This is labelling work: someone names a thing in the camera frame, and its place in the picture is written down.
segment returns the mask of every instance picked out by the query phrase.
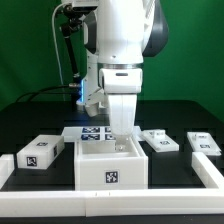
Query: small white block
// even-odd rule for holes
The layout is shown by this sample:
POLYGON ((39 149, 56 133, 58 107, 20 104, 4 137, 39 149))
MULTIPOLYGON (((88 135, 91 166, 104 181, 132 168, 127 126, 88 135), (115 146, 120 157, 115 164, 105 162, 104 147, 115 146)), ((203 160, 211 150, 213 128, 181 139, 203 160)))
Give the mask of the small white block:
POLYGON ((203 152, 209 156, 220 156, 221 150, 209 133, 188 132, 187 138, 195 152, 203 152))
POLYGON ((13 155, 2 155, 0 157, 0 189, 5 184, 14 170, 13 155))
POLYGON ((17 153, 18 168, 47 169, 64 147, 63 136, 39 135, 17 153))
POLYGON ((163 129, 142 131, 142 138, 156 152, 171 152, 179 150, 179 145, 167 136, 163 129))

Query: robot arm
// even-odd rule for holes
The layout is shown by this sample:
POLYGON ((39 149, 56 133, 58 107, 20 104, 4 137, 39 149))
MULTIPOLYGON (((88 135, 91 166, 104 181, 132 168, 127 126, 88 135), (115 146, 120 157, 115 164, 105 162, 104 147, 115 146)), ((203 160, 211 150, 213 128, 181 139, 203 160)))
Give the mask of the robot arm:
MULTIPOLYGON (((104 90, 103 101, 109 109, 116 148, 123 150, 133 132, 137 93, 141 92, 142 85, 143 55, 156 55, 167 42, 168 28, 160 2, 73 0, 72 5, 97 7, 84 19, 84 44, 88 58, 91 54, 96 55, 96 74, 90 79, 97 81, 88 85, 98 83, 104 90)), ((95 96, 102 100, 102 94, 94 93, 89 102, 85 101, 86 108, 91 108, 91 104, 97 105, 95 96)))
POLYGON ((154 0, 132 0, 131 4, 130 0, 100 0, 97 9, 99 83, 108 97, 118 150, 125 149, 133 133, 142 85, 142 52, 152 30, 153 6, 154 0))

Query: white block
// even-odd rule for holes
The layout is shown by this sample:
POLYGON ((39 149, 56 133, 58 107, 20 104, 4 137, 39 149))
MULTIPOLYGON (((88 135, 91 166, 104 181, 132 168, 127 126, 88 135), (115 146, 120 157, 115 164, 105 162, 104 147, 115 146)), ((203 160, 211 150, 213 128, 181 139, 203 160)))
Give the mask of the white block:
POLYGON ((47 169, 64 149, 64 138, 39 135, 17 153, 18 168, 47 169))
POLYGON ((14 170, 13 155, 2 155, 0 157, 0 189, 14 170))
POLYGON ((75 143, 75 189, 146 189, 148 157, 132 137, 124 151, 114 140, 75 143))
POLYGON ((224 188, 224 177, 202 152, 193 152, 192 167, 206 188, 224 188))
POLYGON ((209 133, 188 132, 187 138, 195 152, 203 152, 209 156, 220 156, 221 150, 209 133))
POLYGON ((142 138, 156 152, 179 151, 179 145, 166 135, 165 130, 145 130, 142 131, 142 138))

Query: white box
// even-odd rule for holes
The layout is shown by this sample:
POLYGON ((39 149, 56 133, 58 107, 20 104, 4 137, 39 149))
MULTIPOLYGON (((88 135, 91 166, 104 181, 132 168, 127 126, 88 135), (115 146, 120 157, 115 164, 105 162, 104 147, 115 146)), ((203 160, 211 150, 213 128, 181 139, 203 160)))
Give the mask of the white box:
POLYGON ((115 140, 75 142, 75 190, 147 188, 148 157, 134 137, 125 151, 115 140))
POLYGON ((47 169, 63 149, 63 136, 39 135, 17 153, 18 168, 47 169))

